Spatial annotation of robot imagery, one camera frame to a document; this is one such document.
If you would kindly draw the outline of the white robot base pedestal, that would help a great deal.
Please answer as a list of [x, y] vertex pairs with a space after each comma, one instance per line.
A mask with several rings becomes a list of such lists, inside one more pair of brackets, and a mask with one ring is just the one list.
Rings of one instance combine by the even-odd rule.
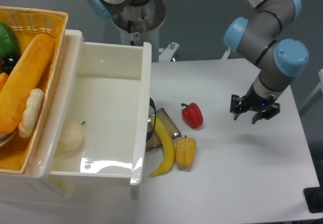
[[151, 44], [151, 61], [159, 61], [159, 30], [166, 18], [162, 0], [149, 0], [140, 6], [128, 5], [112, 17], [123, 45]]

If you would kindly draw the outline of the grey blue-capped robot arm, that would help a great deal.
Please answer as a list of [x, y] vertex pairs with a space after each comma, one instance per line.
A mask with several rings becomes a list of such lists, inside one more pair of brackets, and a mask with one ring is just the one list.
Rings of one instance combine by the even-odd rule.
[[300, 75], [309, 60], [309, 52], [298, 40], [276, 40], [298, 17], [301, 0], [248, 1], [257, 15], [252, 20], [235, 19], [224, 34], [224, 43], [260, 70], [247, 93], [242, 97], [233, 94], [230, 103], [235, 120], [253, 111], [252, 123], [255, 124], [280, 113], [277, 99]]

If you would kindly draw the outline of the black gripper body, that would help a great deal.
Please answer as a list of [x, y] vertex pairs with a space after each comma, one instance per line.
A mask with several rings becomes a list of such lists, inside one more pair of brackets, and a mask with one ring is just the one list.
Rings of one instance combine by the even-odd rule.
[[280, 104], [276, 103], [279, 96], [279, 92], [270, 91], [259, 82], [253, 83], [244, 96], [231, 95], [230, 112], [240, 115], [248, 111], [263, 112], [263, 119], [269, 120], [280, 113]]

